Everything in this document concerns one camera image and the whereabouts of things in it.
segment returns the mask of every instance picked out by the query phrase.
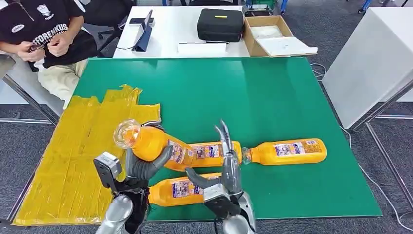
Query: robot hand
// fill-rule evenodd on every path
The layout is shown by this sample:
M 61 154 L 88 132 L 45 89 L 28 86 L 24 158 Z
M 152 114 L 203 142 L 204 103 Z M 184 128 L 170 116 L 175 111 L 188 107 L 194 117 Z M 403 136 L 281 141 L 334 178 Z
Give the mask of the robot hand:
M 249 195 L 241 188 L 241 173 L 237 153 L 233 150 L 227 125 L 215 126 L 220 135 L 224 154 L 222 176 L 208 180 L 185 168 L 192 183 L 204 189 L 204 204 L 223 219 L 225 234 L 253 234 L 256 230 L 254 212 Z
M 132 150 L 127 150 L 127 177 L 122 182 L 115 179 L 122 172 L 115 156 L 105 152 L 94 159 L 103 186 L 111 188 L 114 194 L 97 234 L 134 234 L 142 228 L 149 206 L 148 180 L 171 155 L 172 146 L 167 146 L 154 161 L 146 162 L 137 158 Z

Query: gray carpet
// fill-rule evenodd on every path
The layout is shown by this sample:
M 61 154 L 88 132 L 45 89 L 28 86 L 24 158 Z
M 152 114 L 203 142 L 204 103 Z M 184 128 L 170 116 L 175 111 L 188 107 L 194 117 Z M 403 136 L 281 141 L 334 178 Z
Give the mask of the gray carpet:
M 159 5 L 149 2 L 145 5 Z M 284 16 L 295 36 L 310 46 L 317 46 L 319 54 L 309 56 L 310 62 L 324 64 L 327 68 L 345 44 L 362 15 L 357 14 L 362 1 L 350 0 L 290 0 Z M 96 36 L 104 27 L 87 25 Z M 113 55 L 117 41 L 109 45 L 103 53 Z M 40 117 L 27 106 L 2 105 L 0 117 L 12 117 L 13 111 L 21 111 L 22 117 Z M 413 115 L 413 104 L 398 103 L 387 110 L 389 114 Z M 382 140 L 389 155 L 413 191 L 413 120 L 374 120 L 375 131 Z M 37 160 L 42 155 L 53 132 L 50 125 L 15 125 L 0 124 L 0 218 L 5 218 L 17 199 L 25 181 L 33 171 Z M 383 157 L 376 147 L 366 127 L 352 134 L 353 152 L 360 165 L 382 186 L 385 193 L 400 213 L 408 212 L 409 206 L 402 191 L 397 186 Z M 394 212 L 380 191 L 369 182 L 370 187 L 383 211 L 383 217 L 377 218 L 332 218 L 258 221 L 258 232 L 262 234 L 402 234 L 408 233 L 395 219 Z M 403 223 L 413 227 L 413 218 L 403 219 Z M 3 234 L 85 234 L 94 233 L 96 226 L 51 226 L 32 227 L 29 229 L 2 228 Z M 211 234 L 212 223 L 148 223 L 143 234 Z

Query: green table mat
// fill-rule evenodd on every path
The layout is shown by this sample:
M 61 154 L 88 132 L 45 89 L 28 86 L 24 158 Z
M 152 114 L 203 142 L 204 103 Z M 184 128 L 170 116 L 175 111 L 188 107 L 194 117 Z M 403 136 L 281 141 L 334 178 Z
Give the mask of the green table mat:
M 221 118 L 244 147 L 322 139 L 321 163 L 241 166 L 257 219 L 381 215 L 306 58 L 92 59 L 75 95 L 102 101 L 107 89 L 122 84 L 143 89 L 139 104 L 160 103 L 166 131 L 186 143 L 218 141 L 213 126 Z M 163 168 L 150 184 L 180 176 Z M 153 205 L 149 215 L 151 221 L 213 218 L 203 204 Z

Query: bottle cap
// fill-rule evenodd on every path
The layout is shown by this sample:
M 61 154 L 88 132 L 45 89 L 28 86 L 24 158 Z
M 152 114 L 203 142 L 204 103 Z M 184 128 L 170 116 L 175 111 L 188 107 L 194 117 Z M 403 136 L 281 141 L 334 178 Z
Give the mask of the bottle cap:
M 115 144 L 122 148 L 131 148 L 138 138 L 141 124 L 134 119 L 127 119 L 121 122 L 113 133 Z
M 245 165 L 251 163 L 252 161 L 252 155 L 251 155 L 251 151 L 250 149 L 248 149 L 247 147 L 243 147 L 242 149 L 242 153 L 243 153 L 243 163 Z

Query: cardboard box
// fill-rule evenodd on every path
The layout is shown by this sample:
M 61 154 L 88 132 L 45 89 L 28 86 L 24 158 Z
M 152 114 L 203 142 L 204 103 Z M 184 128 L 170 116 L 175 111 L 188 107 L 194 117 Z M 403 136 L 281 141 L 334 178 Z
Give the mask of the cardboard box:
M 257 16 L 257 17 L 246 17 L 244 22 L 244 42 L 248 49 L 249 55 L 251 57 L 267 57 L 269 55 L 257 42 L 254 38 L 251 27 L 258 26 L 277 26 L 281 34 L 284 37 L 293 37 L 288 25 L 285 23 L 284 19 L 281 16 Z M 296 53 L 296 54 L 282 54 L 277 55 L 276 57 L 285 57 L 285 56 L 299 56 L 299 55 L 309 55 L 315 53 Z

